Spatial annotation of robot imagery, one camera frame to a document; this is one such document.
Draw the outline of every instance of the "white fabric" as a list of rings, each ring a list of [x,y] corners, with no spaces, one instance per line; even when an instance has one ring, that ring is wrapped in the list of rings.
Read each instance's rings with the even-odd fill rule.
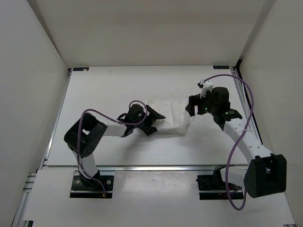
[[[185,135],[194,117],[190,117],[185,110],[187,100],[147,100],[146,104],[165,116],[164,120],[157,120],[154,127],[158,131],[164,131],[176,135]]]

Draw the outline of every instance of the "white plastic clip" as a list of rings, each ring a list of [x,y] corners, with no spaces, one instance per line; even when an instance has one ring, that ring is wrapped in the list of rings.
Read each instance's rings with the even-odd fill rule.
[[[200,94],[200,98],[203,98],[206,96],[206,92],[207,91],[212,91],[213,90],[213,84],[212,82],[210,82],[209,80],[208,81],[203,81],[201,80],[200,81],[200,85],[203,85],[203,87],[201,88],[202,91],[201,91],[201,94]]]

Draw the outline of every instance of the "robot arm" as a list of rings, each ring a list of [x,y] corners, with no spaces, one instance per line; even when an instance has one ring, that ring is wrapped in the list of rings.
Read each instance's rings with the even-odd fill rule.
[[[128,113],[122,114],[118,117],[117,122],[100,122],[92,114],[85,113],[82,121],[82,131],[80,137],[80,162],[79,174],[81,182],[88,189],[96,189],[98,182],[92,180],[99,179],[99,171],[95,164],[93,152],[100,140],[104,136],[118,136],[126,137],[133,133],[135,128],[141,129],[147,136],[152,135],[157,131],[155,127],[152,127],[154,122],[158,119],[165,119],[165,116],[157,113],[148,105],[146,106],[147,113],[144,112],[143,107],[138,104],[134,104],[129,108]],[[118,123],[137,123],[145,120],[139,125],[125,125]],[[68,147],[72,150],[77,159],[77,142],[78,142],[78,120],[65,134],[64,141],[68,144]]]
[[[245,130],[245,122],[238,111],[230,108],[228,90],[224,87],[213,88],[210,81],[198,85],[202,92],[189,97],[186,110],[191,116],[195,115],[195,106],[199,115],[210,113],[215,123],[236,142]],[[229,183],[245,188],[252,198],[286,190],[286,159],[283,155],[274,155],[250,131],[246,131],[238,147],[249,167],[247,170],[229,167]],[[214,178],[221,187],[224,187],[225,171],[225,166],[219,166],[214,171]]]

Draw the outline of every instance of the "white wall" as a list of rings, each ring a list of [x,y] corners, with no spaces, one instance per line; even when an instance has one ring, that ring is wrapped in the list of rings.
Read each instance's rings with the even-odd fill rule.
[[[289,204],[303,226],[303,1],[277,0],[241,65],[266,146],[287,159]]]
[[[265,0],[36,2],[45,27],[71,68],[234,66]]]
[[[42,160],[68,71],[26,0],[0,1],[0,226]]]

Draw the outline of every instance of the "white table surface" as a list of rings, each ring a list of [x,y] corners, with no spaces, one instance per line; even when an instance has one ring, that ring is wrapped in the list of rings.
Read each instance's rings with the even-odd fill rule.
[[[94,108],[116,118],[127,112],[128,104],[135,99],[188,99],[200,93],[197,83],[201,79],[219,73],[231,71],[214,70],[212,66],[136,66],[90,67],[88,71],[72,72],[47,165],[76,165],[63,138],[83,110]],[[234,80],[221,77],[212,82],[215,87],[228,88],[231,108],[244,116]],[[195,117],[186,136],[155,133],[146,137],[135,130],[126,138],[103,137],[94,157],[99,166],[222,165],[232,146],[233,141],[212,116],[205,114]],[[232,163],[247,164],[238,149]]]
[[[197,172],[116,171],[112,199],[69,198],[74,169],[40,170],[24,220],[33,227],[283,227],[294,224],[284,193],[252,199],[242,211],[227,200],[199,200]]]

